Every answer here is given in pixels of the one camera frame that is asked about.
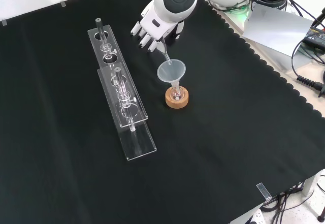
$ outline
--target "clear funnel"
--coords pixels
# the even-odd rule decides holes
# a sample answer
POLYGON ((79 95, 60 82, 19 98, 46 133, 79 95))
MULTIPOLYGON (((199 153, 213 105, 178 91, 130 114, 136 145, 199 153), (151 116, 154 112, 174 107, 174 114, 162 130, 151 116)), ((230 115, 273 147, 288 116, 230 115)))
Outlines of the clear funnel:
POLYGON ((185 64, 177 59, 168 59, 164 61, 157 70, 158 78, 172 85, 170 96, 173 100, 180 100, 184 97, 184 91, 179 86, 179 80, 186 71, 185 64))

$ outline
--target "black cloth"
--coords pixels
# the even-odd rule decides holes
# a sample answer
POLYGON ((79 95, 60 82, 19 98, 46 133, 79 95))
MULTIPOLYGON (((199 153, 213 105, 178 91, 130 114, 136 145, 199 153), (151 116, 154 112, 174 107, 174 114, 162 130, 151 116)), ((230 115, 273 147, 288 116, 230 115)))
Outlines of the black cloth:
POLYGON ((189 104, 129 33, 151 0, 70 0, 0 28, 0 223, 228 223, 325 168, 324 120, 204 0, 171 58, 189 104), (128 162, 87 30, 110 24, 157 152, 128 162))

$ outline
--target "wooden base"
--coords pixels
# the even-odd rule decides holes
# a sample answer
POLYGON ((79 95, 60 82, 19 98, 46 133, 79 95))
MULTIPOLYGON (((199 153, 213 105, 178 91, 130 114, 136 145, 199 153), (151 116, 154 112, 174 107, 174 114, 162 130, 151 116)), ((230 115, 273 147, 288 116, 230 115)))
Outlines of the wooden base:
POLYGON ((166 93, 165 93, 165 100, 166 100, 166 104, 173 108, 173 109, 181 109, 183 107, 185 107, 188 103, 188 91, 186 88, 180 86, 183 91, 184 91, 184 97, 180 100, 173 100, 171 97, 170 97, 170 92, 172 90, 172 87, 170 87, 169 89, 166 90, 166 93))

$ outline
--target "glass test tube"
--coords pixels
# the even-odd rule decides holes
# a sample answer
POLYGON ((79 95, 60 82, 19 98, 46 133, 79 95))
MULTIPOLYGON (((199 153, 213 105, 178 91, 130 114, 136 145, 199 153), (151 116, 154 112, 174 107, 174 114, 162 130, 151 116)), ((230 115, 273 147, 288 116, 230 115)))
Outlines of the glass test tube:
POLYGON ((112 58, 112 54, 111 54, 112 46, 111 46, 111 44, 107 43, 107 39, 106 39, 104 28, 103 28, 103 23, 100 18, 96 19, 96 25, 98 28, 98 33, 101 37, 101 41, 102 41, 101 50, 104 52, 104 57, 106 59, 111 59, 112 58))

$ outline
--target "clear acrylic stand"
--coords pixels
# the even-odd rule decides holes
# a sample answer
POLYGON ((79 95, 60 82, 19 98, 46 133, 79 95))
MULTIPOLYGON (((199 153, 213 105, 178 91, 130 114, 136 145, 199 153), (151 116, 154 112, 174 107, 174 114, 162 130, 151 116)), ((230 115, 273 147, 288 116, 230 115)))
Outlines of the clear acrylic stand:
POLYGON ((157 150, 145 120, 148 115, 127 69, 110 25, 96 19, 88 30, 100 68, 97 70, 128 161, 157 150))

